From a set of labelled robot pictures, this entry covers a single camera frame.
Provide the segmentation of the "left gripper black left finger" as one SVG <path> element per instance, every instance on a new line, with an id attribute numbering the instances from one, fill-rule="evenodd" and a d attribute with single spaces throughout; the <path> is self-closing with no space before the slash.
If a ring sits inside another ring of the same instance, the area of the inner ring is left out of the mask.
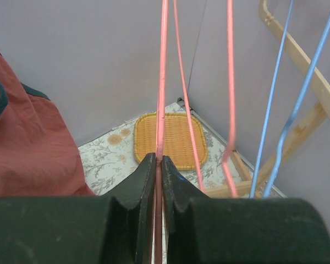
<path id="1" fill-rule="evenodd" d="M 150 263 L 156 158 L 101 196 L 0 198 L 0 263 Z"/>

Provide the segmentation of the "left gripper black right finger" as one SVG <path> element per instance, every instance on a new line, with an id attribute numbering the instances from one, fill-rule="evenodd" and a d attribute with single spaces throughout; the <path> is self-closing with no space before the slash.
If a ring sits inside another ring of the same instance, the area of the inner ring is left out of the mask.
<path id="1" fill-rule="evenodd" d="M 330 263 L 330 236 L 302 199 L 215 199 L 162 161 L 168 263 Z"/>

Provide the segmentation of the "pink wire hanger front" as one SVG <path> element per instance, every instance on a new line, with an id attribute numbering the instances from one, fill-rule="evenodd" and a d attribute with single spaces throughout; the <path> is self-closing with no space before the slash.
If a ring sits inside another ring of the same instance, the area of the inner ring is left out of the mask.
<path id="1" fill-rule="evenodd" d="M 167 0 L 162 1 L 161 13 L 161 45 L 159 60 L 159 88 L 157 100 L 156 122 L 156 185 L 155 185 L 155 263 L 162 263 L 162 158 L 164 149 L 165 102 L 166 102 L 166 62 L 167 62 L 167 33 L 168 33 Z"/>

